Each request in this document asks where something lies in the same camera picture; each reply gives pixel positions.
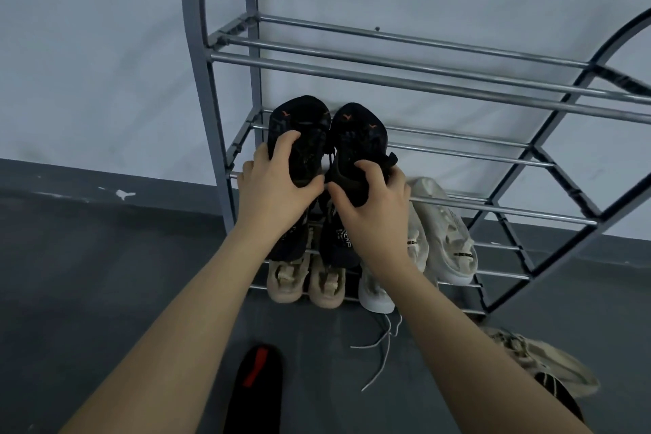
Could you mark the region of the black sneaker with white print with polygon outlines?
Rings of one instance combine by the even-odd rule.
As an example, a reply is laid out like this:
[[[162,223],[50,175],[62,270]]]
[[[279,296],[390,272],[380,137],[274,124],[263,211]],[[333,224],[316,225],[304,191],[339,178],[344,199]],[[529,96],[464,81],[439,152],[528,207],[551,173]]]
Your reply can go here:
[[[291,263],[303,257],[308,244],[309,215],[315,203],[310,203],[301,218],[275,243],[266,259]]]
[[[337,208],[331,199],[325,204],[319,252],[326,267],[348,270],[359,266],[361,263],[361,259],[354,250]]]

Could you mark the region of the person's left forearm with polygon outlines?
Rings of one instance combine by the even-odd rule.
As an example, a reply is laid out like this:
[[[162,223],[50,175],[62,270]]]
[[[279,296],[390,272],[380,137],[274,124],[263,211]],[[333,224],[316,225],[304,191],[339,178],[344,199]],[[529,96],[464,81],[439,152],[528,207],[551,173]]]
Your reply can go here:
[[[60,430],[194,434],[247,291],[277,241],[236,227]]]

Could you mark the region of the white sneaker with loose laces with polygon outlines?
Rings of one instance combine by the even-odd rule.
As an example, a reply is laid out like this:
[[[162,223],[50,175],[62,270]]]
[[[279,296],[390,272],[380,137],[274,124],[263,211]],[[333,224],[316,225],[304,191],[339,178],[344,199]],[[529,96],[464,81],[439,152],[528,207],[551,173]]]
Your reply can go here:
[[[350,346],[351,349],[355,350],[381,348],[382,356],[379,368],[372,378],[361,388],[361,391],[365,392],[377,381],[384,371],[391,350],[392,339],[398,336],[400,326],[403,323],[403,317],[398,314],[398,321],[393,325],[390,315],[396,309],[395,303],[389,297],[386,290],[381,287],[378,280],[371,274],[365,263],[361,264],[361,276],[357,288],[357,296],[359,303],[365,310],[373,314],[381,315],[386,323],[386,329],[375,342],[365,346]]]

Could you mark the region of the white slip-on shoe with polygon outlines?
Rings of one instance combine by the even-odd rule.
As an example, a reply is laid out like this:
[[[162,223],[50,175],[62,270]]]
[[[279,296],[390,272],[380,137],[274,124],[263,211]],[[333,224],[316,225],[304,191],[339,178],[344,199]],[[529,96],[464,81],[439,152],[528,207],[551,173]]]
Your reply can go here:
[[[410,201],[429,244],[427,269],[436,277],[438,285],[470,285],[478,270],[478,257],[465,223],[452,208],[425,202],[450,198],[432,178],[416,177],[408,184]]]
[[[425,235],[425,229],[411,201],[409,202],[408,214],[408,255],[418,271],[423,273],[435,288],[438,288],[439,285],[436,277],[427,269],[429,244]]]

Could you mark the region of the beige sneaker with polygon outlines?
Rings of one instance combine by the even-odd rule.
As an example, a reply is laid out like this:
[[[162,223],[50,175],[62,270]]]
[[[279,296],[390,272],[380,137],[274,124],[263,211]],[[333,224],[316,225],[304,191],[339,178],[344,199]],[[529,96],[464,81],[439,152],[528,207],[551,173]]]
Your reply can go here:
[[[489,327],[480,329],[530,375],[542,372],[556,377],[574,398],[598,392],[600,383],[595,374],[569,353],[514,332]]]

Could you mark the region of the black shoe with red mark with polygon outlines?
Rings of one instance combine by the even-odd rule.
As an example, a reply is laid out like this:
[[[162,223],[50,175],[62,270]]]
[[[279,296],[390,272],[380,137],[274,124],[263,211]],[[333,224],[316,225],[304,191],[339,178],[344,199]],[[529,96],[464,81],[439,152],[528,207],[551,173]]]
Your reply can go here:
[[[268,344],[249,349],[234,381],[223,434],[279,434],[284,368]]]

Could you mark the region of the person's right hand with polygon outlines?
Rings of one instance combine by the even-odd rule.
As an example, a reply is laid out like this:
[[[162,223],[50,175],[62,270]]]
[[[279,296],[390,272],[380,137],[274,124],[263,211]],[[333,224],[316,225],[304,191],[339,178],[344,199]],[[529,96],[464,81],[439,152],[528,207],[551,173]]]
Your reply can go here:
[[[358,219],[341,219],[352,246],[378,279],[391,269],[408,266],[407,238],[411,188],[402,170],[394,166],[385,181],[380,167],[368,160],[356,166],[369,183],[367,202],[358,207]]]

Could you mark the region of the person's right forearm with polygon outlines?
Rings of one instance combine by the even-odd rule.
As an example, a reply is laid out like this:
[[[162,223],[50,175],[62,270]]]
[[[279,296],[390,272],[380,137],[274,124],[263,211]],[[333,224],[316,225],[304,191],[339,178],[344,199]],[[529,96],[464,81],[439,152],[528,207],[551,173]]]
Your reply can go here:
[[[411,260],[378,280],[406,320],[462,434],[592,434]]]

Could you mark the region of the black shoe with orange marks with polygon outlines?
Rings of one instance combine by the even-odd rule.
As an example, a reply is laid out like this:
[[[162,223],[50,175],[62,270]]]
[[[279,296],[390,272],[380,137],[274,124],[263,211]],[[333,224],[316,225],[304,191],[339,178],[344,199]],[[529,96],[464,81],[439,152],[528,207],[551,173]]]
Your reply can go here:
[[[330,124],[328,107],[311,95],[291,99],[270,114],[267,141],[270,158],[280,135],[290,130],[300,132],[289,157],[290,177],[297,187],[305,187],[321,173]]]
[[[369,197],[369,183],[356,163],[368,160],[377,164],[386,181],[398,162],[395,153],[387,154],[387,148],[388,134],[380,119],[359,103],[347,103],[331,120],[325,151],[334,157],[325,181],[342,188],[354,207],[364,205]]]

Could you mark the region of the beige strapped shoe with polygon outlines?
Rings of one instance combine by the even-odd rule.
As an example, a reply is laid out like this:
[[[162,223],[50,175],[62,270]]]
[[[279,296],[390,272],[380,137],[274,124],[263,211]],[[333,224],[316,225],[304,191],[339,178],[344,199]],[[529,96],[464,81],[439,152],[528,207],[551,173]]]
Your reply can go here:
[[[317,307],[332,310],[344,302],[345,294],[346,269],[326,265],[321,256],[313,256],[308,287],[310,301]]]
[[[271,261],[268,264],[266,289],[273,302],[291,304],[303,295],[303,285],[309,272],[310,255],[291,261]]]

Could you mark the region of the grey metal shoe rack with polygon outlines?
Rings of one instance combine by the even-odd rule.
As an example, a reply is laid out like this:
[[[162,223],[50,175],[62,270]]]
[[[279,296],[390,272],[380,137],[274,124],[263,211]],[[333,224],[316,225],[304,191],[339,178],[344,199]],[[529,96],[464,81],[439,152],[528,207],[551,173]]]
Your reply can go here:
[[[259,11],[258,0],[245,0],[246,12],[224,25],[216,32],[208,33],[206,25],[206,0],[182,0],[183,24],[185,36],[188,43],[192,69],[197,86],[202,118],[206,129],[208,146],[213,162],[214,174],[217,183],[217,200],[219,212],[223,218],[224,229],[228,233],[232,230],[237,219],[237,203],[234,198],[232,180],[238,174],[233,170],[234,161],[240,154],[242,146],[247,140],[249,133],[256,130],[256,145],[264,138],[263,131],[268,129],[268,120],[265,116],[271,116],[273,110],[263,107],[262,100],[262,75],[261,70],[282,71],[291,74],[315,76],[320,78],[331,78],[346,82],[360,84],[378,85],[397,90],[408,90],[414,92],[425,92],[436,95],[446,95],[463,99],[475,99],[480,101],[511,104],[527,108],[542,109],[550,112],[543,125],[539,128],[533,138],[527,143],[505,143],[506,147],[513,147],[522,150],[518,158],[502,158],[491,156],[478,156],[452,150],[436,150],[413,148],[414,151],[423,153],[440,153],[442,155],[483,159],[493,162],[511,164],[512,167],[500,180],[493,192],[485,200],[481,198],[452,197],[452,200],[432,200],[416,197],[415,201],[421,204],[444,206],[447,208],[460,208],[476,211],[476,216],[471,220],[469,229],[472,230],[484,220],[487,214],[494,214],[497,223],[503,230],[505,237],[512,242],[512,245],[497,245],[497,248],[516,252],[522,267],[521,274],[503,272],[478,272],[480,275],[505,277],[516,280],[517,283],[506,291],[496,301],[488,304],[484,286],[481,280],[474,276],[471,281],[471,288],[478,291],[481,303],[480,310],[463,309],[466,315],[472,316],[477,322],[484,321],[494,311],[513,299],[522,292],[528,285],[539,280],[546,273],[559,269],[571,257],[577,255],[580,249],[585,248],[589,243],[596,241],[598,235],[603,234],[629,215],[644,202],[651,200],[651,173],[646,175],[635,186],[626,191],[615,200],[606,210],[599,211],[597,206],[590,200],[573,180],[558,166],[551,161],[551,157],[543,149],[544,142],[557,128],[560,121],[567,114],[614,119],[630,123],[641,123],[651,126],[651,115],[625,112],[622,110],[597,111],[595,107],[583,106],[577,103],[581,96],[597,96],[600,99],[615,101],[631,101],[641,104],[651,104],[651,87],[644,82],[633,79],[614,68],[606,65],[615,51],[619,50],[624,43],[629,42],[647,27],[651,27],[651,8],[641,13],[636,18],[621,27],[607,42],[605,42],[595,55],[588,61],[571,61],[537,54],[526,54],[521,52],[503,51],[484,46],[463,45],[446,41],[437,41],[427,38],[412,37],[400,34],[391,34],[379,30],[365,30],[355,27],[337,26],[322,24],[301,19],[291,19],[267,15]],[[573,85],[555,84],[530,84],[515,78],[502,78],[500,76],[483,76],[462,71],[441,71],[410,62],[396,60],[381,60],[377,57],[363,56],[358,54],[346,54],[322,49],[304,48],[280,43],[270,43],[260,39],[260,23],[280,24],[283,26],[300,27],[304,29],[315,29],[323,32],[332,32],[342,35],[358,37],[369,37],[384,41],[392,41],[403,44],[414,44],[417,46],[429,46],[444,50],[467,52],[473,54],[487,55],[511,60],[530,61],[534,63],[556,65],[561,67],[575,67],[581,69]],[[546,90],[555,93],[562,93],[559,101],[528,98],[513,93],[500,93],[478,90],[472,87],[436,84],[425,81],[412,80],[392,76],[383,76],[373,73],[361,73],[341,68],[330,68],[318,65],[308,65],[285,60],[273,60],[263,58],[260,50],[269,50],[284,53],[293,53],[315,58],[347,61],[376,67],[395,68],[404,71],[418,73],[430,73],[435,75],[451,76],[454,78],[465,78],[477,82],[489,82],[514,87],[529,87],[536,90]],[[250,68],[252,106],[246,120],[232,141],[226,148],[223,139],[223,125],[216,92],[216,82],[213,70],[215,62],[229,65],[238,65]],[[565,215],[554,215],[538,211],[524,209],[504,208],[499,205],[499,199],[512,185],[518,175],[526,166],[539,166],[549,171],[550,175],[559,184],[561,189],[577,204],[582,217]],[[532,266],[526,249],[520,245],[512,225],[507,220],[507,215],[523,216],[542,220],[565,222],[582,225],[583,229],[573,236],[567,243],[553,252],[539,266]]]

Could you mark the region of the person's left hand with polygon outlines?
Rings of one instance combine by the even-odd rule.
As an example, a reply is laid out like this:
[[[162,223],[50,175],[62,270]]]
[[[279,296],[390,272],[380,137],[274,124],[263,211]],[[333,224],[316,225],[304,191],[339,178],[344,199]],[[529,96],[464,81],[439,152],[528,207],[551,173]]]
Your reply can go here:
[[[265,254],[313,202],[298,201],[292,196],[296,185],[290,177],[289,157],[292,144],[299,137],[300,132],[293,130],[282,134],[272,158],[267,144],[259,145],[237,179],[240,203],[235,231],[252,237]]]

